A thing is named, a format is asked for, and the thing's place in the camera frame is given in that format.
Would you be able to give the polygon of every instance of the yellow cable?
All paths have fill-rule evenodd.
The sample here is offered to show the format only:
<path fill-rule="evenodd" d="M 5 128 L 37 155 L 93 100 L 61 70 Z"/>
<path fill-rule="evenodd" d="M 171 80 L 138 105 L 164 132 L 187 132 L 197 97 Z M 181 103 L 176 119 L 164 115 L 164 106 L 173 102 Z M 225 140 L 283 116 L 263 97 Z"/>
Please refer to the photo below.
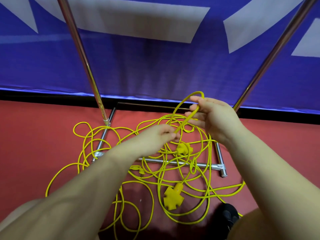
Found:
<path fill-rule="evenodd" d="M 117 238 L 117 234 L 116 234 L 116 222 L 120 219 L 120 222 L 121 222 L 122 226 L 124 227 L 124 229 L 126 229 L 129 232 L 136 233 L 135 237 L 134 237 L 134 239 L 136 239 L 137 236 L 138 236 L 138 233 L 140 231 L 142 231 L 142 230 L 145 230 L 148 227 L 148 225 L 151 222 L 152 216 L 153 216 L 154 196 L 153 196 L 153 193 L 152 193 L 150 187 L 148 186 L 148 184 L 157 185 L 157 193 L 158 193 L 159 203 L 160 203 L 164 213 L 171 220 L 173 220 L 174 222 L 180 223 L 180 224 L 185 224 L 185 225 L 192 225 L 192 224 L 197 224 L 197 223 L 201 222 L 206 217 L 206 215 L 208 213 L 209 206 L 210 206 L 210 198 L 217 197 L 221 202 L 225 203 L 225 201 L 222 199 L 222 197 L 234 196 L 235 194 L 237 194 L 237 193 L 239 193 L 241 191 L 241 189 L 244 187 L 244 185 L 246 183 L 243 181 L 241 184 L 235 184 L 235 185 L 219 187 L 219 188 L 212 188 L 212 186 L 211 186 L 211 169 L 210 169 L 210 165 L 212 164 L 212 147 L 213 147 L 212 143 L 215 142 L 215 140 L 211 139 L 210 135 L 207 136 L 207 134 L 201 128 L 188 123 L 189 119 L 192 118 L 194 116 L 194 114 L 199 110 L 199 106 L 188 117 L 186 117 L 184 115 L 180 115 L 180 114 L 175 114 L 177 112 L 178 108 L 186 100 L 188 100 L 190 98 L 190 96 L 193 96 L 193 95 L 196 95 L 196 94 L 200 94 L 201 97 L 204 98 L 203 92 L 201 92 L 201 91 L 194 92 L 194 93 L 190 94 L 188 97 L 186 97 L 181 103 L 179 103 L 179 105 L 175 108 L 175 110 L 174 110 L 174 112 L 172 114 L 164 115 L 159 119 L 142 121 L 141 123 L 139 123 L 137 125 L 135 130 L 127 128 L 127 127 L 116 127 L 116 128 L 113 128 L 113 127 L 110 127 L 110 126 L 99 126 L 99 127 L 96 127 L 96 128 L 93 129 L 90 126 L 90 124 L 87 123 L 87 122 L 80 122 L 80 123 L 76 124 L 74 126 L 74 128 L 73 128 L 73 133 L 78 137 L 84 138 L 83 144 L 82 144 L 82 151 L 81 151 L 81 153 L 80 153 L 80 155 L 78 157 L 78 161 L 75 162 L 75 163 L 71 163 L 71 164 L 66 165 L 60 171 L 57 172 L 57 174 L 50 181 L 50 183 L 49 183 L 49 185 L 48 185 L 48 187 L 46 189 L 45 196 L 46 197 L 48 196 L 48 192 L 49 192 L 49 189 L 50 189 L 50 186 L 51 186 L 52 182 L 59 175 L 59 173 L 61 173 L 64 169 L 66 169 L 67 167 L 72 166 L 72 165 L 77 165 L 78 173 L 80 173 L 81 172 L 80 166 L 82 166 L 82 170 L 84 170 L 85 167 L 90 166 L 90 164 L 89 164 L 89 162 L 87 160 L 89 156 L 92 155 L 93 157 L 95 157 L 94 153 L 96 151 L 103 151 L 103 150 L 105 151 L 105 150 L 109 150 L 109 149 L 112 148 L 110 143 L 108 143 L 107 141 L 102 140 L 100 138 L 94 138 L 100 131 L 102 131 L 104 129 L 109 129 L 110 131 L 113 131 L 118 137 L 118 142 L 117 142 L 117 145 L 118 145 L 124 139 L 129 137 L 130 135 L 133 135 L 133 134 L 138 135 L 139 131 L 141 131 L 143 129 L 146 129 L 146 128 L 150 127 L 151 125 L 154 125 L 154 124 L 159 125 L 159 124 L 162 124 L 163 121 L 166 121 L 166 124 L 169 124 L 171 126 L 176 127 L 176 130 L 175 130 L 176 133 L 180 131 L 181 137 L 180 137 L 179 143 L 189 144 L 189 145 L 190 144 L 200 143 L 201 144 L 200 151 L 198 151 L 196 153 L 191 153 L 191 154 L 188 153 L 187 155 L 181 155 L 181 154 L 177 154 L 177 152 L 175 150 L 171 150 L 169 144 L 166 143 L 164 145 L 164 147 L 158 152 L 159 156 L 157 156 L 157 157 L 151 157 L 150 156 L 150 158 L 161 158 L 163 160 L 163 163 L 162 163 L 162 165 L 159 165 L 160 168 L 158 170 L 152 171 L 150 169 L 148 163 L 146 162 L 146 160 L 144 158 L 142 160 L 141 166 L 140 165 L 131 166 L 130 170 L 128 171 L 128 173 L 135 180 L 126 181 L 126 182 L 123 182 L 122 184 L 140 183 L 140 184 L 143 184 L 149 190 L 151 198 L 152 198 L 152 207 L 151 207 L 150 218 L 149 218 L 149 220 L 148 220 L 148 222 L 146 223 L 145 226 L 141 226 L 141 214 L 140 214 L 140 211 L 139 211 L 138 207 L 135 204 L 125 200 L 125 198 L 123 196 L 123 193 L 122 193 L 122 186 L 121 186 L 121 188 L 119 190 L 121 199 L 118 200 L 118 195 L 116 195 L 115 201 L 113 202 L 113 204 L 115 204 L 113 222 L 110 225 L 108 225 L 106 228 L 101 229 L 100 231 L 104 231 L 104 230 L 106 230 L 106 229 L 108 229 L 108 228 L 113 226 L 115 239 L 118 239 Z M 79 134 L 77 134 L 75 132 L 76 127 L 78 125 L 80 125 L 80 124 L 86 124 L 86 125 L 88 125 L 88 127 L 90 129 L 90 131 L 85 136 L 79 135 Z M 191 130 L 187 130 L 185 128 L 185 125 L 189 125 L 191 127 Z M 117 132 L 117 130 L 128 130 L 130 133 L 128 135 L 126 135 L 125 137 L 121 138 L 119 133 Z M 183 136 L 184 133 L 193 133 L 195 131 L 198 131 L 198 133 L 200 134 L 200 138 L 201 138 L 200 141 L 194 141 L 194 142 L 184 142 L 184 141 L 182 141 L 182 136 Z M 107 145 L 107 147 L 101 148 L 99 150 L 94 150 L 93 149 L 93 142 L 94 141 L 103 141 Z M 170 144 L 172 144 L 172 145 L 177 145 L 179 143 L 170 142 Z M 86 154 L 86 148 L 89 145 L 90 145 L 90 153 Z M 200 169 L 197 166 L 197 158 L 206 150 L 208 150 L 207 151 L 208 159 L 207 159 L 206 167 L 204 169 Z M 180 161 L 180 162 L 183 162 L 183 164 L 182 165 L 178 164 L 178 166 L 175 166 L 175 167 L 171 166 L 171 167 L 167 168 L 168 164 L 171 161 L 177 161 L 177 162 Z M 183 166 L 185 166 L 187 163 L 189 164 L 190 170 L 189 170 L 189 173 L 186 176 L 183 176 L 181 168 Z M 147 175 L 147 176 L 137 176 L 137 175 L 135 175 L 134 173 L 131 172 L 131 171 L 134 171 L 134 170 L 139 170 L 139 172 L 145 173 L 145 174 L 149 174 L 149 175 Z M 171 170 L 178 170 L 179 174 L 181 175 L 181 180 L 180 181 L 172 181 L 172 180 L 164 179 L 165 172 L 166 171 L 171 171 Z M 205 172 L 207 170 L 209 171 L 209 178 L 207 178 L 205 176 Z M 152 178 L 152 177 L 155 177 L 157 179 L 157 182 L 152 182 L 152 181 L 148 181 L 147 180 L 147 179 Z M 206 189 L 197 189 L 197 188 L 195 188 L 195 187 L 193 187 L 193 186 L 191 186 L 189 184 L 190 181 L 197 180 L 198 178 L 202 178 L 203 179 L 203 181 L 205 182 Z M 173 188 L 174 186 L 172 184 L 176 184 L 178 182 L 187 185 L 191 190 L 195 191 L 195 193 L 198 192 L 197 194 L 193 194 L 193 193 L 187 192 L 185 190 L 182 190 L 182 192 L 184 194 L 186 194 L 186 195 L 188 195 L 190 197 L 194 197 L 194 198 L 200 199 L 200 202 L 192 210 L 189 210 L 189 211 L 184 212 L 184 213 L 176 214 L 176 213 L 172 213 L 172 212 L 168 211 L 164 207 L 163 201 L 162 201 L 163 195 L 161 195 L 161 187 L 165 186 L 165 187 Z M 229 193 L 229 194 L 217 194 L 216 193 L 216 191 L 218 191 L 218 190 L 225 190 L 225 189 L 231 189 L 231 188 L 238 188 L 238 189 L 236 191 L 234 191 L 233 193 Z M 182 222 L 182 221 L 179 221 L 179 220 L 176 219 L 176 218 L 178 218 L 180 216 L 184 216 L 184 215 L 188 215 L 188 214 L 193 213 L 194 211 L 196 211 L 204 203 L 205 200 L 207 202 L 205 212 L 203 213 L 203 215 L 198 220 L 192 221 L 192 222 Z M 117 212 L 118 204 L 121 204 L 121 209 L 120 209 L 119 215 L 117 216 L 116 212 Z M 138 213 L 139 222 L 138 222 L 138 229 L 136 229 L 136 230 L 129 229 L 124 224 L 124 222 L 122 220 L 122 213 L 124 211 L 125 204 L 132 205 L 135 208 L 135 210 L 137 211 L 137 213 Z"/>

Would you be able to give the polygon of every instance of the floor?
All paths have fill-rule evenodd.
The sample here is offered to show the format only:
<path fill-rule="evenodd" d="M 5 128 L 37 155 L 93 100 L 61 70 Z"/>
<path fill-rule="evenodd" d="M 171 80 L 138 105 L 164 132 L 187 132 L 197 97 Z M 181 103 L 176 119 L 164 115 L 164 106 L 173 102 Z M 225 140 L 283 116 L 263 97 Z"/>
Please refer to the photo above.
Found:
<path fill-rule="evenodd" d="M 92 127 L 102 125 L 102 116 L 99 109 L 63 106 L 52 104 L 35 104 L 12 101 L 0 101 L 0 145 L 2 162 L 0 167 L 0 221 L 19 205 L 45 195 L 45 190 L 52 177 L 63 166 L 76 162 L 82 149 L 82 138 L 73 134 L 73 126 L 81 121 L 86 121 Z M 115 113 L 112 126 L 125 126 L 135 129 L 137 124 L 144 120 L 155 119 L 163 113 L 121 111 Z M 310 124 L 287 123 L 277 121 L 263 121 L 243 119 L 243 124 L 254 134 L 260 137 L 276 153 L 285 159 L 291 166 L 320 187 L 320 126 Z M 79 134 L 86 134 L 88 128 L 80 125 Z M 188 140 L 194 141 L 197 135 L 187 135 Z M 114 134 L 108 133 L 107 141 L 114 145 L 117 140 Z M 221 178 L 219 172 L 214 171 L 211 179 L 213 187 L 227 186 L 241 182 L 234 163 L 229 153 L 222 146 L 222 155 L 226 164 L 228 177 Z M 68 168 L 54 181 L 51 191 L 62 186 L 66 181 L 76 175 L 76 168 Z M 177 172 L 167 175 L 169 178 L 178 178 Z M 201 180 L 195 186 L 201 187 Z M 151 187 L 154 196 L 156 188 Z M 136 204 L 141 212 L 142 224 L 145 224 L 150 215 L 151 198 L 143 186 L 128 184 L 124 187 L 124 196 Z M 235 196 L 224 198 L 234 205 L 238 212 L 246 214 L 257 208 L 248 188 Z M 185 197 L 178 212 L 185 212 L 198 203 L 198 200 Z M 206 223 L 210 220 L 214 208 L 219 200 L 210 200 L 210 210 L 204 221 L 194 226 L 178 225 L 170 220 L 162 211 L 156 201 L 154 216 L 147 230 L 141 232 L 138 239 L 164 238 L 182 239 L 186 236 L 199 237 L 203 234 Z M 192 221 L 199 218 L 205 209 L 203 204 L 192 215 L 181 218 L 182 221 Z M 124 222 L 128 227 L 135 228 L 137 214 L 135 210 L 126 208 L 123 214 Z M 119 239 L 126 239 L 126 232 L 117 226 Z M 107 231 L 101 237 L 113 236 L 112 231 Z"/>

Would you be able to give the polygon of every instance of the person's right arm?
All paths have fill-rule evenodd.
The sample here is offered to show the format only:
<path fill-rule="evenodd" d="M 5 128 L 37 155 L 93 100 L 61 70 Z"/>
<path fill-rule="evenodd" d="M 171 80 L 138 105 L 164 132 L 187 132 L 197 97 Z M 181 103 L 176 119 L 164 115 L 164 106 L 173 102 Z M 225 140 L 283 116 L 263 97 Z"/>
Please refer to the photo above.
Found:
<path fill-rule="evenodd" d="M 197 96 L 191 124 L 226 146 L 262 213 L 285 239 L 320 238 L 320 189 L 242 125 L 232 107 Z"/>

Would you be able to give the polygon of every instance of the forearm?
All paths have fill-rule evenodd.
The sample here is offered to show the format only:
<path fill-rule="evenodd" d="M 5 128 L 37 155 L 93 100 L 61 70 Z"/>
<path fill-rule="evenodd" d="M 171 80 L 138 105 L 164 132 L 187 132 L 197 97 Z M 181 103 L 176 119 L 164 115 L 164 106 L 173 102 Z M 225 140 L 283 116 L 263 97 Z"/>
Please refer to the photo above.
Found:
<path fill-rule="evenodd" d="M 226 145 L 259 208 L 287 239 L 315 239 L 320 190 L 247 129 Z"/>
<path fill-rule="evenodd" d="M 138 155 L 119 145 L 0 232 L 3 239 L 93 239 Z"/>

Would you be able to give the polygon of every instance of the person's left arm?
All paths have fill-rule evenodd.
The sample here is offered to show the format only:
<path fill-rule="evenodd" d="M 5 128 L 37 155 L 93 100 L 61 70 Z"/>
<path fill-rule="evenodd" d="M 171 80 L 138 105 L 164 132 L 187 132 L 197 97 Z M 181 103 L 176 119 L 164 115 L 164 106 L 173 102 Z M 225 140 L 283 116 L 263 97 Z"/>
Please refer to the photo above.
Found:
<path fill-rule="evenodd" d="M 156 125 L 110 149 L 2 230 L 0 239 L 94 239 L 130 166 L 180 137 L 174 130 Z"/>

